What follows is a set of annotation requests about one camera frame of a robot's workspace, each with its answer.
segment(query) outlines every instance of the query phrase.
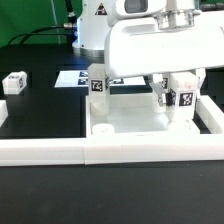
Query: black surface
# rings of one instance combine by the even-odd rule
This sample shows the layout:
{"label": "black surface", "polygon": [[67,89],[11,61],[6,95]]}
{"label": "black surface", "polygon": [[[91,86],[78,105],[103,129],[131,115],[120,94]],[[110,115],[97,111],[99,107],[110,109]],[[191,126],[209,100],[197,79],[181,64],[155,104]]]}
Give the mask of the black surface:
{"label": "black surface", "polygon": [[[25,71],[28,85],[18,96],[5,96],[8,119],[1,139],[85,137],[87,88],[54,88],[61,70],[86,70],[102,58],[75,56],[62,45],[8,46],[0,49],[0,80],[10,72]],[[111,93],[145,92],[149,87],[112,88]]]}
{"label": "black surface", "polygon": [[[0,62],[1,78],[18,70],[29,75],[24,92],[7,97],[1,138],[84,135],[87,90],[53,85],[60,70],[86,69],[90,59],[74,57],[66,46],[11,46],[0,49]],[[222,74],[208,71],[202,89],[220,108]],[[1,167],[0,223],[223,224],[223,189],[223,161]]]}

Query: white cube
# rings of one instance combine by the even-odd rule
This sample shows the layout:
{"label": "white cube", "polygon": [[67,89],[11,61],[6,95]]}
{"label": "white cube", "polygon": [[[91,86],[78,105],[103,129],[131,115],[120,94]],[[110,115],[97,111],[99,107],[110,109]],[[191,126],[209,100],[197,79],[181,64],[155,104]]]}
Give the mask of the white cube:
{"label": "white cube", "polygon": [[4,94],[19,94],[27,85],[25,72],[12,72],[3,81]]}
{"label": "white cube", "polygon": [[8,110],[5,100],[0,100],[0,127],[8,117]]}

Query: white plastic part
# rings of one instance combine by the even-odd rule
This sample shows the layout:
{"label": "white plastic part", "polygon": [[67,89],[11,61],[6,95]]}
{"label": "white plastic part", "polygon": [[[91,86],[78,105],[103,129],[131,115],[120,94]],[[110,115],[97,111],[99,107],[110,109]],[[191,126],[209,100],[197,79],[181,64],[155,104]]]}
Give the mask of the white plastic part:
{"label": "white plastic part", "polygon": [[108,25],[114,26],[117,22],[124,19],[140,18],[153,15],[162,11],[166,7],[166,0],[147,0],[147,9],[144,12],[127,13],[125,9],[126,0],[118,0],[108,13]]}
{"label": "white plastic part", "polygon": [[0,127],[8,117],[8,109],[5,100],[0,100]]}
{"label": "white plastic part", "polygon": [[222,67],[217,49],[224,52],[223,27],[220,21],[206,27],[206,21],[176,32],[159,31],[150,17],[116,23],[105,43],[106,73],[116,79]]}
{"label": "white plastic part", "polygon": [[[135,105],[143,102],[147,105],[146,97],[142,101],[137,96]],[[125,102],[124,98],[119,99],[117,103],[114,101],[114,106]],[[211,102],[208,96],[202,96],[201,102],[197,102],[197,111],[202,104],[201,113],[211,114],[204,120],[209,118],[210,123],[222,128],[224,114]],[[87,110],[87,128],[89,113]],[[224,160],[224,137],[223,134],[125,132],[103,137],[90,133],[87,138],[73,139],[0,140],[0,155],[0,166]]]}
{"label": "white plastic part", "polygon": [[114,134],[114,126],[111,124],[96,124],[92,127],[92,133],[94,135],[108,135]]}
{"label": "white plastic part", "polygon": [[[119,94],[110,96],[110,113],[107,116],[96,117],[90,113],[89,97],[86,98],[86,136],[92,136],[92,128],[97,124],[113,125],[116,134],[147,135],[169,134],[166,114],[153,111],[152,94]],[[200,134],[196,125],[189,121],[189,128],[178,127],[178,134]]]}
{"label": "white plastic part", "polygon": [[224,134],[223,112],[208,96],[201,96],[196,112],[212,134]]}
{"label": "white plastic part", "polygon": [[105,116],[109,112],[110,86],[104,64],[90,65],[88,79],[91,113],[94,116]]}
{"label": "white plastic part", "polygon": [[169,90],[173,105],[167,107],[166,115],[170,121],[192,120],[194,117],[198,78],[191,72],[170,74]]}
{"label": "white plastic part", "polygon": [[3,81],[4,94],[18,95],[27,85],[25,72],[12,72]]}

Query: white box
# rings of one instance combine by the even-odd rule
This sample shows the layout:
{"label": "white box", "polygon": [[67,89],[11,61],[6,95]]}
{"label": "white box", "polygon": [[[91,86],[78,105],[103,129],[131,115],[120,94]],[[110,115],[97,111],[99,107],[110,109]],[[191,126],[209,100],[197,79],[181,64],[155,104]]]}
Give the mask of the white box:
{"label": "white box", "polygon": [[[97,124],[114,126],[115,134],[168,134],[168,117],[152,109],[152,94],[110,95],[108,115],[96,117],[90,112],[89,96],[86,98],[86,135],[92,136],[92,128]],[[187,134],[200,134],[200,130],[190,121]]]}
{"label": "white box", "polygon": [[12,72],[3,81],[4,94],[19,94],[27,85],[25,72]]}

